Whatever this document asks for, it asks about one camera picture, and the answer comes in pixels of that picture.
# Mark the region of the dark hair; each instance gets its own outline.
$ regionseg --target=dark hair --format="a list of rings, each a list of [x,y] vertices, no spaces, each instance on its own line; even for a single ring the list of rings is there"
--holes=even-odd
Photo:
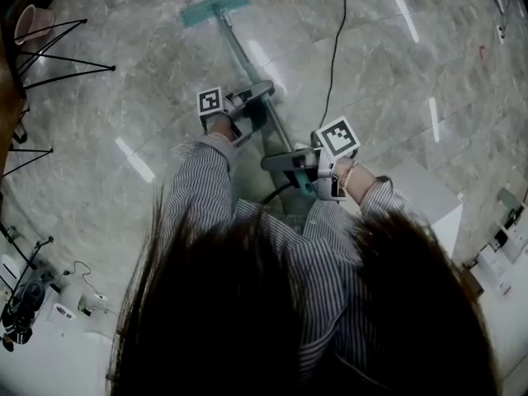
[[[198,234],[185,216],[166,243],[160,207],[123,303],[109,393],[294,388],[288,268],[259,218]]]
[[[15,345],[13,345],[13,342],[11,341],[8,342],[5,337],[2,337],[2,344],[3,344],[3,347],[5,347],[8,352],[15,351]]]
[[[402,212],[357,227],[384,384],[406,394],[500,394],[476,296],[435,234]]]

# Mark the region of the marble floor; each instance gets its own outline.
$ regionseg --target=marble floor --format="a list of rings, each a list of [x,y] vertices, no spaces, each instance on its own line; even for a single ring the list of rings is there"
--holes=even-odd
[[[43,255],[58,270],[86,262],[113,307],[154,195],[177,170],[170,149],[201,133],[196,92],[248,83],[214,21],[183,28],[179,11],[199,1],[52,4],[57,21],[89,22],[50,53],[117,70],[28,92],[26,148],[54,153],[7,177],[4,214],[30,240],[55,237]],[[528,187],[528,15],[519,1],[511,0],[501,43],[493,0],[348,0],[328,120],[348,117],[363,143],[359,158],[376,173],[412,158],[464,202],[457,262],[493,235],[504,215],[500,188],[521,198]],[[295,141],[321,120],[341,13],[342,0],[252,0],[232,13],[249,57],[276,84]],[[43,59],[26,81],[76,69]]]

